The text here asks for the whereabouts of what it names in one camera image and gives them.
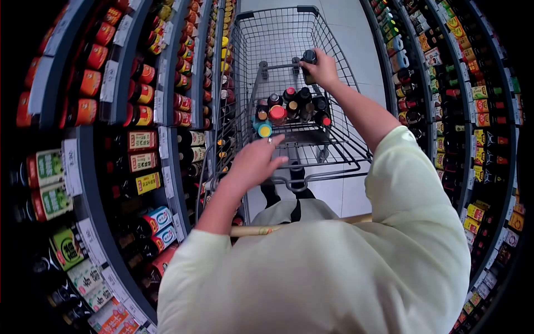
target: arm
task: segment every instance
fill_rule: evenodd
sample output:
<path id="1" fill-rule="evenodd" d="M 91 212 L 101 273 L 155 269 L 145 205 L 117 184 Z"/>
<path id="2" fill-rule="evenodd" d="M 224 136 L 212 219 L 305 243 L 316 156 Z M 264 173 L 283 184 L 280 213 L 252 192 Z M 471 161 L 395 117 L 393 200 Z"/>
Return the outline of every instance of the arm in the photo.
<path id="1" fill-rule="evenodd" d="M 317 55 L 317 64 L 312 65 L 301 61 L 300 65 L 306 68 L 317 83 L 336 99 L 371 152 L 374 152 L 378 143 L 401 124 L 378 103 L 342 83 L 337 76 L 333 58 L 321 49 L 314 49 L 314 51 Z"/>

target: left hand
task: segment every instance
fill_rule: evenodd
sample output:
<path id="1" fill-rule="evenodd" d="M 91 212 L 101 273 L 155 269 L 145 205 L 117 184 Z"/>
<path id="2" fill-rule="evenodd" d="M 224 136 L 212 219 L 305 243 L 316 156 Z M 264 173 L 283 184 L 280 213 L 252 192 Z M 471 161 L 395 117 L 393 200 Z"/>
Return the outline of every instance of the left hand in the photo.
<path id="1" fill-rule="evenodd" d="M 232 168 L 223 180 L 230 180 L 229 182 L 243 195 L 265 181 L 280 165 L 289 160 L 288 157 L 276 157 L 271 160 L 276 145 L 285 137 L 284 134 L 273 137 L 271 144 L 268 138 L 262 138 L 245 145 L 233 159 Z"/>

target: hand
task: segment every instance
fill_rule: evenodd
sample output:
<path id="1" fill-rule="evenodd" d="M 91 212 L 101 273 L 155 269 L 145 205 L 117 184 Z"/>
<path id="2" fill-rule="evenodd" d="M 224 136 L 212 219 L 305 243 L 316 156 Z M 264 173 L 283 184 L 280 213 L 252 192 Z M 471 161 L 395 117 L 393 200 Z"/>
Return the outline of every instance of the hand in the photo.
<path id="1" fill-rule="evenodd" d="M 317 64 L 312 65 L 301 61 L 299 62 L 299 65 L 310 72 L 319 86 L 330 92 L 332 87 L 339 82 L 335 60 L 319 48 L 314 48 L 313 50 L 317 56 Z"/>
<path id="2" fill-rule="evenodd" d="M 289 160 L 288 157 L 276 157 L 271 160 L 276 145 L 280 144 L 285 137 L 286 135 L 283 134 L 273 137 L 271 144 L 268 138 L 247 144 L 236 155 L 232 168 L 221 182 L 230 182 L 244 195 L 249 189 L 265 181 L 275 169 Z"/>

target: shopping cart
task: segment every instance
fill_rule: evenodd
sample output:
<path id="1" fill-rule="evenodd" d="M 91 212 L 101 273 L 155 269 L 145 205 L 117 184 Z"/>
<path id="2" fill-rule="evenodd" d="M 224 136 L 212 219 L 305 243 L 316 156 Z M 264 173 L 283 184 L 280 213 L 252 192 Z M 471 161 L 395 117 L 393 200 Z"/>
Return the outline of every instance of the shopping cart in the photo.
<path id="1" fill-rule="evenodd" d="M 214 99 L 216 140 L 207 152 L 214 167 L 211 175 L 203 176 L 202 180 L 206 180 L 208 188 L 212 190 L 226 174 L 230 161 L 239 150 L 259 138 L 252 125 L 257 101 L 267 99 L 272 93 L 281 95 L 287 87 L 297 90 L 308 87 L 304 83 L 302 70 L 296 64 L 298 60 L 294 58 L 300 59 L 308 49 L 321 48 L 335 59 L 340 80 L 359 91 L 343 52 L 315 6 L 241 13 L 235 17 L 230 33 L 235 102 L 228 103 L 226 99 L 221 103 L 219 99 Z M 219 91 L 225 89 L 225 85 L 221 80 Z M 275 172 L 272 180 L 275 184 L 285 183 L 294 192 L 303 191 L 313 181 L 365 176 L 367 172 L 361 170 L 362 164 L 370 164 L 372 159 L 367 145 L 348 122 L 335 99 L 317 85 L 309 88 L 312 95 L 323 95 L 327 99 L 331 125 L 322 127 L 313 121 L 301 123 L 298 118 L 288 120 L 282 126 L 273 125 L 272 136 L 286 134 L 273 157 L 289 156 L 289 162 L 279 168 L 286 169 L 286 172 Z M 231 120 L 227 117 L 229 113 L 235 114 Z M 235 138 L 235 147 L 231 152 L 221 154 L 223 146 L 217 145 L 217 141 L 228 136 Z M 342 166 L 320 167 L 329 165 Z M 291 180 L 287 170 L 298 167 L 305 168 L 306 177 L 303 180 Z M 243 209 L 245 223 L 248 223 L 247 196 L 243 199 Z"/>

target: floor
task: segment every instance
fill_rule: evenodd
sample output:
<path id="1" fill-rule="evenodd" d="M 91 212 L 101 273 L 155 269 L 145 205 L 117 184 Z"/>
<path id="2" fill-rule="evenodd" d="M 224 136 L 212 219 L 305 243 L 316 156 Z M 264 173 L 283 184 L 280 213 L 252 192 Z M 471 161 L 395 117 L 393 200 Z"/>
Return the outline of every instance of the floor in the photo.
<path id="1" fill-rule="evenodd" d="M 343 51 L 352 69 L 360 92 L 386 107 L 386 98 L 382 84 L 382 74 L 378 62 L 378 55 L 373 42 L 373 36 L 365 13 L 359 0 L 241 0 L 241 12 L 262 10 L 297 5 L 314 5 L 328 23 L 328 26 Z M 349 130 L 359 137 L 353 128 Z M 358 173 L 366 173 L 369 164 L 364 162 Z M 314 166 L 306 168 L 306 175 L 316 172 L 330 172 L 333 170 L 348 170 L 354 165 L 347 164 Z M 275 175 L 288 175 L 289 171 L 278 170 Z M 339 178 L 335 180 L 313 181 L 309 189 L 326 202 L 339 216 L 348 217 L 371 212 L 371 204 L 365 196 L 365 176 Z M 282 199 L 294 199 L 295 196 L 284 184 L 277 185 L 277 193 Z M 248 193 L 249 213 L 251 220 L 263 210 L 266 200 L 255 187 Z"/>

